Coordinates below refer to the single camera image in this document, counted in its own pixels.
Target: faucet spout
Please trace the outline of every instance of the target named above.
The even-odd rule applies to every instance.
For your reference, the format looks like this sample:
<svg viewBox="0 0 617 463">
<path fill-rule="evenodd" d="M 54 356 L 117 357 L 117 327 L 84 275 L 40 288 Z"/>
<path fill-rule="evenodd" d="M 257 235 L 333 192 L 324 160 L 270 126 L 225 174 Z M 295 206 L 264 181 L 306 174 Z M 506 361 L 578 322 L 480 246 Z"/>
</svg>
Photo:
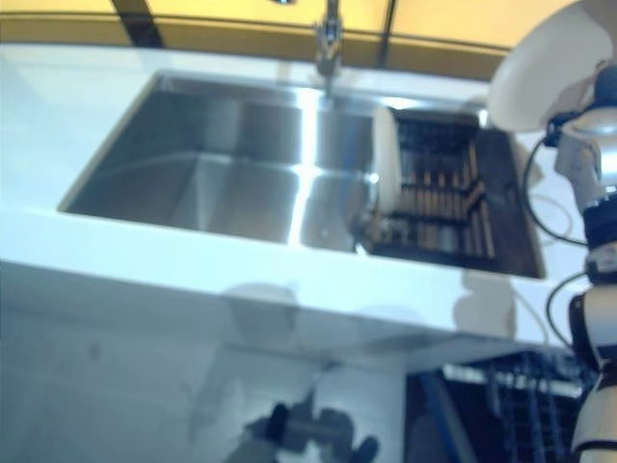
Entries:
<svg viewBox="0 0 617 463">
<path fill-rule="evenodd" d="M 342 46 L 342 21 L 338 14 L 338 0 L 327 0 L 326 14 L 315 26 L 317 39 L 317 71 L 326 80 L 326 93 L 330 94 L 332 80 L 340 66 Z"/>
</svg>

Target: stainless steel sink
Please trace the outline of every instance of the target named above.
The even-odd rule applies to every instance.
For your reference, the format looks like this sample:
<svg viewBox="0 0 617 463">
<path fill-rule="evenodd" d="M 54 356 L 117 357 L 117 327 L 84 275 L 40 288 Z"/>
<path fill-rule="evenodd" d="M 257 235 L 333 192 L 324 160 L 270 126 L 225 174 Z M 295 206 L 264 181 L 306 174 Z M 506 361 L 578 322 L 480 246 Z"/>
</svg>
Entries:
<svg viewBox="0 0 617 463">
<path fill-rule="evenodd" d="M 377 179 L 372 114 L 378 104 L 391 107 L 397 118 L 404 178 L 423 178 L 402 192 L 431 207 L 371 214 Z M 448 100 L 341 90 L 326 97 L 312 88 L 161 73 L 61 209 L 538 276 L 509 138 L 484 130 L 481 110 Z M 467 162 L 468 147 L 477 148 L 477 179 L 443 186 Z M 444 216 L 435 205 L 450 197 L 468 208 Z"/>
<path fill-rule="evenodd" d="M 158 75 L 67 210 L 351 251 L 350 230 L 371 203 L 379 102 Z"/>
</svg>

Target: white countertop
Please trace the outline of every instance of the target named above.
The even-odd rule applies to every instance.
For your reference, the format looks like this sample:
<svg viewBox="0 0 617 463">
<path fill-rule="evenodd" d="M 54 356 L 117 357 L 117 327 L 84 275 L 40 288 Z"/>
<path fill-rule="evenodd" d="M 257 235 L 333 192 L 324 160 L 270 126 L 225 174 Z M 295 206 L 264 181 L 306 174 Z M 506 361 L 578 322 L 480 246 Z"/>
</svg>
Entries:
<svg viewBox="0 0 617 463">
<path fill-rule="evenodd" d="M 559 281 L 582 268 L 586 251 L 543 235 L 548 276 L 532 280 L 59 212 L 73 182 L 159 69 L 315 81 L 310 64 L 134 48 L 1 45 L 0 259 L 214 295 L 268 285 L 292 294 L 303 309 L 558 345 L 544 319 L 544 302 Z M 461 100 L 482 99 L 488 90 L 481 82 L 347 68 L 335 84 Z M 518 139 L 529 147 L 537 137 Z M 532 198 L 556 230 L 563 232 L 570 220 L 573 235 L 581 237 L 571 189 L 552 170 L 553 160 L 550 151 L 539 156 L 543 177 Z M 565 333 L 567 304 L 583 288 L 584 281 L 574 284 L 555 300 L 557 325 Z M 241 295 L 277 302 L 276 291 L 248 291 Z"/>
</svg>

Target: drain rack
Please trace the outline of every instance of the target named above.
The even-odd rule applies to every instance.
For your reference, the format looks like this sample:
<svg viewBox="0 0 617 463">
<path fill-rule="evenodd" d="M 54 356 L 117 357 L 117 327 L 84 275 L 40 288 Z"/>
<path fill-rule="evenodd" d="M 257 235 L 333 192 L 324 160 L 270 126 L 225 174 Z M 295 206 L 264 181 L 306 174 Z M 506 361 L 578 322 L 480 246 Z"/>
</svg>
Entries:
<svg viewBox="0 0 617 463">
<path fill-rule="evenodd" d="M 397 120 L 402 190 L 389 216 L 373 216 L 371 251 L 461 264 L 496 257 L 476 125 Z"/>
</svg>

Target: black cable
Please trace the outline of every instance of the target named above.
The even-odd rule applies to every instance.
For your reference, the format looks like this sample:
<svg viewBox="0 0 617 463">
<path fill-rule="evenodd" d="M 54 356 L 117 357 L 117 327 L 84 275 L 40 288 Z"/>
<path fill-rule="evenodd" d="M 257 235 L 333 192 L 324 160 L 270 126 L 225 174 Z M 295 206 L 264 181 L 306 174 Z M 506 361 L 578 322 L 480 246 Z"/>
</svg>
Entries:
<svg viewBox="0 0 617 463">
<path fill-rule="evenodd" d="M 571 238 L 564 234 L 559 234 L 547 227 L 544 222 L 540 220 L 540 217 L 535 213 L 533 207 L 531 206 L 531 201 L 529 200 L 529 174 L 531 173 L 531 166 L 533 166 L 533 160 L 536 157 L 536 154 L 540 150 L 540 147 L 543 145 L 545 138 L 541 138 L 538 143 L 535 144 L 533 150 L 531 150 L 531 154 L 529 155 L 529 159 L 527 159 L 527 163 L 524 166 L 523 171 L 523 185 L 521 190 L 523 192 L 523 206 L 529 212 L 531 219 L 533 222 L 540 227 L 540 229 L 549 236 L 552 236 L 555 239 L 559 239 L 561 241 L 565 241 L 566 243 L 576 244 L 577 246 L 587 246 L 586 241 L 582 241 L 580 239 Z"/>
<path fill-rule="evenodd" d="M 580 277 L 584 277 L 586 274 L 585 272 L 578 272 L 576 274 L 574 274 L 571 277 L 566 278 L 563 282 L 561 282 L 559 285 L 557 285 L 556 287 L 554 287 L 552 289 L 552 291 L 549 294 L 549 298 L 547 299 L 547 305 L 545 306 L 545 313 L 547 316 L 547 321 L 549 322 L 549 326 L 552 329 L 552 331 L 555 333 L 555 335 L 564 343 L 566 344 L 567 347 L 572 348 L 572 346 L 570 345 L 570 343 L 568 342 L 568 340 L 566 340 L 566 338 L 559 332 L 559 330 L 557 330 L 557 326 L 555 325 L 554 320 L 552 319 L 552 300 L 555 298 L 555 296 L 557 295 L 557 293 L 565 286 L 565 285 L 569 285 L 571 282 L 573 282 L 574 280 L 579 279 Z"/>
</svg>

